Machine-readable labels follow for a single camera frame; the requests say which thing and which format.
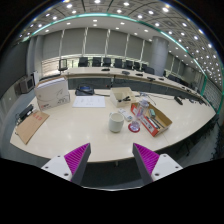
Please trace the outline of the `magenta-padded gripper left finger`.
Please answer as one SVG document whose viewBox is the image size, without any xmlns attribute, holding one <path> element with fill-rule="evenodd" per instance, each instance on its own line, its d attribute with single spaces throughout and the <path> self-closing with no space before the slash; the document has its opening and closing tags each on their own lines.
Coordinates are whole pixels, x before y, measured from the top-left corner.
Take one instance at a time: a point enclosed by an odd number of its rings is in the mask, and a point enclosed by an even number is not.
<svg viewBox="0 0 224 224">
<path fill-rule="evenodd" d="M 87 143 L 79 146 L 66 155 L 59 155 L 52 158 L 42 167 L 42 169 L 80 185 L 90 154 L 91 145 Z"/>
</svg>

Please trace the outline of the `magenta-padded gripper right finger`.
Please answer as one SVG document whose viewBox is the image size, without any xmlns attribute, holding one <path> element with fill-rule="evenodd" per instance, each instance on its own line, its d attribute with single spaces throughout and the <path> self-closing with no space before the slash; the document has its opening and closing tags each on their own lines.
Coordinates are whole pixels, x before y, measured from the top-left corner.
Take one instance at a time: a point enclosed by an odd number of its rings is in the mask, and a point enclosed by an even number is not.
<svg viewBox="0 0 224 224">
<path fill-rule="evenodd" d="M 133 144 L 132 153 L 135 157 L 144 185 L 182 169 L 168 154 L 159 155 L 137 143 Z"/>
</svg>

